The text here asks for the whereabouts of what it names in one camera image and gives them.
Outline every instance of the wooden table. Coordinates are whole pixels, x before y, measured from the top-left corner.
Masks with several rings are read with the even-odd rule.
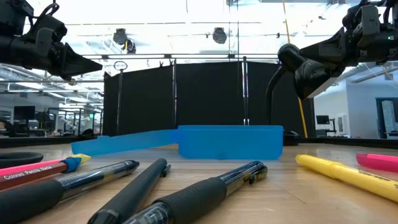
[[[1,152],[28,150],[41,152],[45,160],[71,154],[69,145],[2,149]],[[397,223],[398,204],[395,202],[314,173],[295,163],[296,154],[311,154],[358,167],[355,159],[357,152],[398,156],[398,151],[392,149],[325,144],[285,147],[284,154],[278,161],[263,161],[269,169],[266,180],[252,186],[245,185],[196,223]],[[133,175],[70,198],[25,223],[86,223],[92,214],[160,157],[166,158],[172,169],[166,178],[158,181],[145,205],[199,180],[220,175],[249,162],[188,160],[179,156],[177,146],[99,156],[87,162],[80,170],[102,167],[124,159],[137,160],[141,165]],[[398,174],[366,170],[398,180]]]

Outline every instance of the black backdrop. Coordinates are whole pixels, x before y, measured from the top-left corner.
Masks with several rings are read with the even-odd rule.
[[[118,118],[118,91],[119,75],[111,77],[105,72],[104,75],[104,114],[103,134],[107,136],[116,135],[116,122]]]
[[[104,135],[117,135],[119,75],[105,78]],[[123,73],[120,133],[174,128],[173,67]]]
[[[177,105],[173,100],[173,68]],[[266,88],[276,70],[276,64],[248,62],[250,125],[267,124]],[[183,124],[243,124],[242,72],[241,62],[221,62],[124,73],[121,134],[173,129]],[[118,75],[105,78],[103,134],[109,136],[116,135],[118,85]],[[303,111],[308,136],[315,136],[313,100],[304,100]],[[304,136],[292,75],[284,75],[277,84],[272,115],[272,124],[283,125],[286,130]]]
[[[271,77],[278,69],[277,64],[248,62],[248,114],[250,125],[267,124],[266,89]],[[303,112],[309,137],[315,136],[313,100],[303,101]],[[283,125],[288,131],[304,136],[299,109],[299,100],[294,89],[292,74],[280,78],[274,90],[272,124]]]
[[[173,67],[123,74],[120,134],[173,129]]]
[[[243,124],[241,62],[177,65],[177,125]]]

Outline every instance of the yellow highlighter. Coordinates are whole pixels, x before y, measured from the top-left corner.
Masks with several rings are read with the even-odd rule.
[[[323,175],[353,184],[372,193],[398,202],[398,181],[345,166],[315,156],[297,155],[296,162]]]

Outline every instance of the pink highlighter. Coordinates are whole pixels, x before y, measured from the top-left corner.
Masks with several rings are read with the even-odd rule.
[[[398,172],[398,156],[358,153],[356,160],[359,165],[372,169]]]

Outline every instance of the black pen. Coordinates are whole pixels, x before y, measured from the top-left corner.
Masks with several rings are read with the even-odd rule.
[[[122,224],[134,215],[159,177],[165,177],[170,169],[165,159],[158,159],[100,208],[88,224]]]
[[[128,160],[79,174],[22,185],[0,192],[1,223],[17,223],[42,213],[62,200],[131,174],[139,162]]]
[[[123,224],[189,224],[216,208],[245,182],[253,184],[264,179],[267,172],[268,168],[263,163],[250,162],[159,198]]]

